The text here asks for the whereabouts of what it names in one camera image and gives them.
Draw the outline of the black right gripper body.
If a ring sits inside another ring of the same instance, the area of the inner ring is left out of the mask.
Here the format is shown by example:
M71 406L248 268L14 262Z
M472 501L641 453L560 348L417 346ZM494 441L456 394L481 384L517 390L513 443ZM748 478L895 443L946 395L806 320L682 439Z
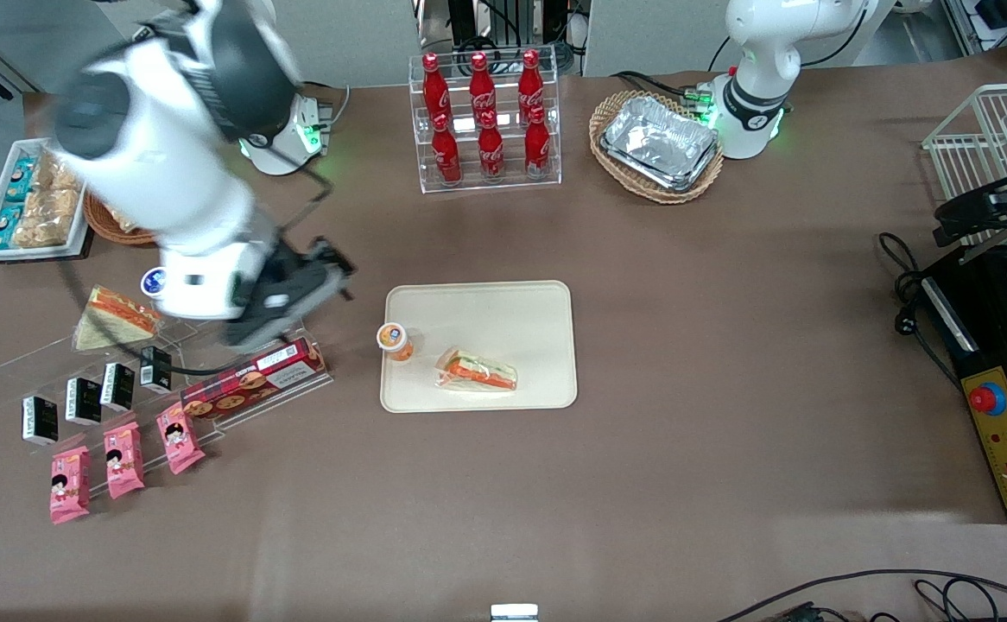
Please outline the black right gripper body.
M289 314L327 280L327 251L314 245L307 252L279 245L257 279L257 307L271 314Z

